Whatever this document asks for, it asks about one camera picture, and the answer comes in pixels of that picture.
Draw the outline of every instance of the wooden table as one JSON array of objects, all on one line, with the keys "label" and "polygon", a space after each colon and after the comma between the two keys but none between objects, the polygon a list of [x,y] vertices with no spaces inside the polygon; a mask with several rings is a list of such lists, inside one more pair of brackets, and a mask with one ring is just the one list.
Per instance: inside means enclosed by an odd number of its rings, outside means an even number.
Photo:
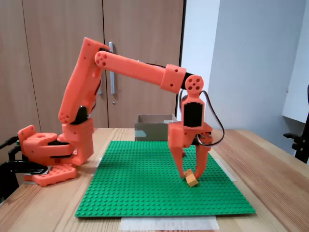
[{"label": "wooden table", "polygon": [[[0,231],[118,231],[120,218],[77,219],[74,214],[110,141],[133,140],[134,130],[97,129],[93,139],[94,155],[78,168],[78,178],[48,187],[20,186],[0,207]],[[309,231],[306,164],[247,130],[228,130],[211,155],[256,209],[253,215],[217,217],[221,232]]]}]

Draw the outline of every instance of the cardboard box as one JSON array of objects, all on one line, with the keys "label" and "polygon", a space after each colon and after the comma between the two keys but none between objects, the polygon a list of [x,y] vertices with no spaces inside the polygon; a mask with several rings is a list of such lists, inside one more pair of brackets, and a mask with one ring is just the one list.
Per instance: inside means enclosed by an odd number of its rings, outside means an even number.
[{"label": "cardboard box", "polygon": [[170,122],[177,122],[174,114],[139,115],[135,122],[135,141],[167,141]]}]

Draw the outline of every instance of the cabinet handle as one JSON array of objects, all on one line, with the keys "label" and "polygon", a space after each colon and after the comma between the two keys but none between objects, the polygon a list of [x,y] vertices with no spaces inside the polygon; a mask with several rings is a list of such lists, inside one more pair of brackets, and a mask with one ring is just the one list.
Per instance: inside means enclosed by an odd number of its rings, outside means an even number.
[{"label": "cabinet handle", "polygon": [[101,85],[102,85],[102,77],[101,77],[100,87],[98,89],[98,94],[99,95],[102,95]]},{"label": "cabinet handle", "polygon": [[[111,48],[111,52],[113,52],[113,43],[110,42],[109,46]],[[115,94],[114,72],[110,71],[110,74],[111,74],[111,94]]]}]

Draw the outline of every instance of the green lego baseplate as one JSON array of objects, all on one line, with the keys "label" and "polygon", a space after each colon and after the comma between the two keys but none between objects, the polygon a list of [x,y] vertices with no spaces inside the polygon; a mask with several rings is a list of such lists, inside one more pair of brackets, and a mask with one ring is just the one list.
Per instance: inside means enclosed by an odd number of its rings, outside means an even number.
[{"label": "green lego baseplate", "polygon": [[[183,169],[196,166],[184,149]],[[181,179],[167,142],[114,141],[89,185],[76,217],[166,217],[251,214],[255,209],[208,155],[199,183]]]}]

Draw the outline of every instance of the wooden cabinet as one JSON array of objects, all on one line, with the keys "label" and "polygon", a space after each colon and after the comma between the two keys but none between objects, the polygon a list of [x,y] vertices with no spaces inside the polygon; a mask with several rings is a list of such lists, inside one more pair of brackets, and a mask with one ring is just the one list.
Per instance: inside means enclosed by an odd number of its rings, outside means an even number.
[{"label": "wooden cabinet", "polygon": [[[0,0],[0,78],[0,143],[30,124],[40,131],[20,0]],[[0,164],[11,148],[0,150]]]},{"label": "wooden cabinet", "polygon": [[[34,124],[61,133],[58,111],[84,37],[114,43],[116,54],[178,65],[183,0],[0,0],[1,140]],[[95,127],[134,127],[138,114],[170,114],[176,95],[103,72]]]},{"label": "wooden cabinet", "polygon": [[[83,39],[104,41],[102,1],[24,1],[24,13],[41,130],[61,133],[58,112]],[[106,89],[105,72],[101,88]],[[91,116],[95,127],[108,127],[106,91]]]},{"label": "wooden cabinet", "polygon": [[[179,64],[182,0],[104,0],[105,44],[116,54],[145,63]],[[176,94],[149,83],[114,74],[111,94],[107,73],[109,126],[132,128],[138,114],[173,114]]]}]

